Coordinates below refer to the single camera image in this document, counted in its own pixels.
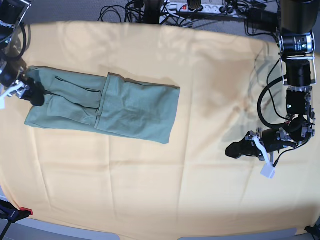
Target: green trousers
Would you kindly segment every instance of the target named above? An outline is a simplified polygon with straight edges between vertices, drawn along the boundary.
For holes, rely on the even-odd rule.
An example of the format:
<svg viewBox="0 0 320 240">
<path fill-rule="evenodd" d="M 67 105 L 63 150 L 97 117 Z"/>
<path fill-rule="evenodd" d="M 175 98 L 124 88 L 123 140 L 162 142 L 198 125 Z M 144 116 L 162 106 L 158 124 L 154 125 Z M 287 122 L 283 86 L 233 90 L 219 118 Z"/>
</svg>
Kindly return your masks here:
<svg viewBox="0 0 320 240">
<path fill-rule="evenodd" d="M 45 103 L 30 110 L 28 126 L 169 142 L 179 88 L 47 67 L 30 67 L 26 76 L 45 90 Z"/>
</svg>

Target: folded garment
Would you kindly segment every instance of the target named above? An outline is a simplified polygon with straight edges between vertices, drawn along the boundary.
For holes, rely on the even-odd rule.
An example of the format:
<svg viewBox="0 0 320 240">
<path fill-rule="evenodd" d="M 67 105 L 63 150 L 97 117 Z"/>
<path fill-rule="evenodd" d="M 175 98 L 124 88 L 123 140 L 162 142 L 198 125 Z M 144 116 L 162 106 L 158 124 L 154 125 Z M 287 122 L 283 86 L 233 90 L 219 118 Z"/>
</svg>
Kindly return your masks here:
<svg viewBox="0 0 320 240">
<path fill-rule="evenodd" d="M 180 95 L 177 87 L 48 67 L 30 67 L 26 76 L 45 91 L 44 105 L 34 106 L 25 120 L 28 126 L 169 142 Z"/>
</svg>

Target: yellow fabric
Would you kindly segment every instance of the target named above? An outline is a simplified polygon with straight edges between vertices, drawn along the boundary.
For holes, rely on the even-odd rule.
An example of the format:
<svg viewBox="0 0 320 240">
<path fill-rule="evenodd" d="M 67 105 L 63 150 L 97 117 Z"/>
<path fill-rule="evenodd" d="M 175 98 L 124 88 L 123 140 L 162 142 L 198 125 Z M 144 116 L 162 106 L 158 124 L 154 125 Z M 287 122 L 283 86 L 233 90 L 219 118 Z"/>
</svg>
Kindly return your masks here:
<svg viewBox="0 0 320 240">
<path fill-rule="evenodd" d="M 30 104 L 0 111 L 0 184 L 34 219 L 110 232 L 121 240 L 177 240 L 297 227 L 320 214 L 318 135 L 281 158 L 274 179 L 226 147 L 261 126 L 256 105 L 278 59 L 273 43 L 153 25 L 32 25 L 23 59 L 84 74 L 114 73 L 181 88 L 167 145 L 24 125 Z M 271 79 L 280 76 L 278 67 Z M 284 113 L 285 87 L 275 87 Z M 320 113 L 319 85 L 314 107 Z M 271 104 L 269 121 L 280 120 Z"/>
</svg>

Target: floor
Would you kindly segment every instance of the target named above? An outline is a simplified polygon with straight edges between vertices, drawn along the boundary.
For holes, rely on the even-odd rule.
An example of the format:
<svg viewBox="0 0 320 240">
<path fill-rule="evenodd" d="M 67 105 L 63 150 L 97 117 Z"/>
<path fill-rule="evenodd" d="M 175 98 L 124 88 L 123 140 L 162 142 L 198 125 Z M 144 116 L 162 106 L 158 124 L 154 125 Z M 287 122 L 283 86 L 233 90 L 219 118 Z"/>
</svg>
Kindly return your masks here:
<svg viewBox="0 0 320 240">
<path fill-rule="evenodd" d="M 56 21 L 97 21 L 100 16 L 102 7 L 108 5 L 121 5 L 125 6 L 127 0 L 35 0 L 31 9 L 25 17 L 27 24 L 56 22 Z M 172 0 L 172 2 L 183 2 L 187 0 Z M 202 0 L 204 4 L 221 4 L 222 0 Z M 274 0 L 269 0 L 267 10 L 275 12 L 277 4 Z M 118 23 L 119 17 L 110 12 L 104 18 L 105 22 Z M 235 21 L 220 21 L 215 20 L 202 20 L 194 24 L 199 30 L 226 33 L 232 35 L 245 36 L 244 24 Z M 320 17 L 316 26 L 313 28 L 315 38 L 319 44 L 318 53 L 320 53 Z M 270 36 L 256 36 L 255 38 L 273 41 Z"/>
</svg>

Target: gray carpet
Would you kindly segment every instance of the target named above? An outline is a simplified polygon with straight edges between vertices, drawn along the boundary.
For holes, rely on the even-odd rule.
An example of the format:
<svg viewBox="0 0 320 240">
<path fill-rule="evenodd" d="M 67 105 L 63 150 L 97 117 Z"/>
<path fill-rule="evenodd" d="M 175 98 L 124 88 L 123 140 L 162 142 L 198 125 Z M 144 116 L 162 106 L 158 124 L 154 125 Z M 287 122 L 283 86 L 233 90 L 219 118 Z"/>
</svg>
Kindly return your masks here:
<svg viewBox="0 0 320 240">
<path fill-rule="evenodd" d="M 56 21 L 97 21 L 100 16 L 100 10 L 103 6 L 121 5 L 125 6 L 127 0 L 35 0 L 31 9 L 25 16 L 27 24 L 46 23 Z M 187 0 L 173 0 L 172 2 L 186 3 Z M 277 4 L 275 2 L 268 3 L 267 10 L 275 12 Z M 221 4 L 222 0 L 202 0 L 204 4 Z M 123 18 L 124 10 L 119 10 Z M 113 13 L 108 13 L 105 22 L 118 23 L 119 17 Z M 245 36 L 244 24 L 235 21 L 202 20 L 194 24 L 199 30 L 226 33 L 232 35 Z M 317 52 L 320 53 L 320 17 L 317 24 L 313 28 L 315 38 L 317 40 Z M 273 41 L 270 36 L 255 36 L 254 38 Z"/>
</svg>

